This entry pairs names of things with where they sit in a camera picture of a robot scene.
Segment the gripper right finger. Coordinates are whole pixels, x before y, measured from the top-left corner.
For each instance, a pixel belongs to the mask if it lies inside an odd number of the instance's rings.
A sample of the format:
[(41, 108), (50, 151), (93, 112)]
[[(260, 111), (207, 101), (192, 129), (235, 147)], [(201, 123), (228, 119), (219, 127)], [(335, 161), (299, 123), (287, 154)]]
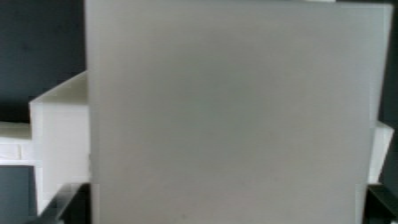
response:
[(384, 185), (370, 185), (363, 224), (393, 224), (398, 221), (398, 197)]

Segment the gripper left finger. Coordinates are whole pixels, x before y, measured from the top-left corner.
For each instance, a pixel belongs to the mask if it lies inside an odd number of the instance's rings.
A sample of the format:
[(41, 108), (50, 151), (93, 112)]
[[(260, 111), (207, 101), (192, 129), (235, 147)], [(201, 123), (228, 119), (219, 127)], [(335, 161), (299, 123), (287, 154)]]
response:
[(41, 215), (25, 224), (93, 224), (91, 184), (66, 184)]

